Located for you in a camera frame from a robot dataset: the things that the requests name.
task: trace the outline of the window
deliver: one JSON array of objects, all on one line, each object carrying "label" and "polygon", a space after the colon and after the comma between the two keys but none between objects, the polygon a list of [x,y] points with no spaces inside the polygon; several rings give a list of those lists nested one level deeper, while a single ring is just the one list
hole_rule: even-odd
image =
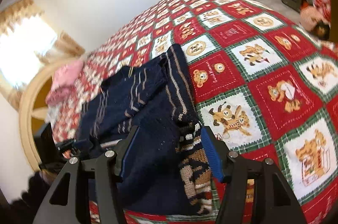
[{"label": "window", "polygon": [[35,53],[44,56],[57,40],[57,34],[39,16],[22,19],[0,35],[0,69],[15,88],[29,84],[43,66]]}]

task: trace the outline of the bed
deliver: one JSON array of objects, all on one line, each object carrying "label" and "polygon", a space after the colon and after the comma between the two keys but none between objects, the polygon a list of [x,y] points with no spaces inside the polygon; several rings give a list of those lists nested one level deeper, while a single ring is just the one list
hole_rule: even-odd
[{"label": "bed", "polygon": [[[338,50],[253,0],[161,0],[135,17],[89,54],[76,92],[60,108],[54,139],[74,137],[82,104],[97,95],[103,79],[124,65],[141,66],[173,43],[185,53],[201,122],[244,157],[277,162],[308,223],[319,223],[338,196]],[[20,105],[21,139],[35,170],[40,159],[32,120],[44,119],[46,105],[38,100],[63,64],[46,66]],[[219,124],[219,115],[231,122]],[[126,218],[128,223],[212,221],[224,185],[213,180],[211,194],[213,212],[205,216],[126,212]],[[250,221],[252,195],[248,182],[244,223]]]}]

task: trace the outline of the silver bolt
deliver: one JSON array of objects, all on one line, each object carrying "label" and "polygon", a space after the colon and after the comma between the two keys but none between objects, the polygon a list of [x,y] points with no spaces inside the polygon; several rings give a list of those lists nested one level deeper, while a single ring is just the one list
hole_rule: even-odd
[{"label": "silver bolt", "polygon": [[230,151],[230,152],[229,152],[229,156],[230,156],[231,158],[236,158],[236,157],[238,156],[238,153],[237,153],[237,152],[234,152],[234,151]]},{"label": "silver bolt", "polygon": [[273,165],[274,163],[271,158],[265,158],[264,162],[267,163],[268,165]]},{"label": "silver bolt", "polygon": [[77,159],[77,157],[72,157],[71,159],[69,159],[69,163],[71,164],[76,164],[79,161],[79,159]]},{"label": "silver bolt", "polygon": [[114,156],[114,152],[113,151],[106,151],[105,153],[104,153],[104,155],[106,156],[106,157],[113,157]]}]

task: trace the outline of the curved wooden headboard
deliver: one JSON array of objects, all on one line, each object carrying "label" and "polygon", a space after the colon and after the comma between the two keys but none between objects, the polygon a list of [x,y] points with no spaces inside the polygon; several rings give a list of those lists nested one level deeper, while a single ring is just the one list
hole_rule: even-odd
[{"label": "curved wooden headboard", "polygon": [[45,98],[52,85],[52,75],[58,68],[76,59],[61,59],[46,65],[33,78],[22,94],[19,108],[20,138],[28,162],[34,171],[39,170],[41,160],[35,147],[33,134],[44,123],[48,111]]}]

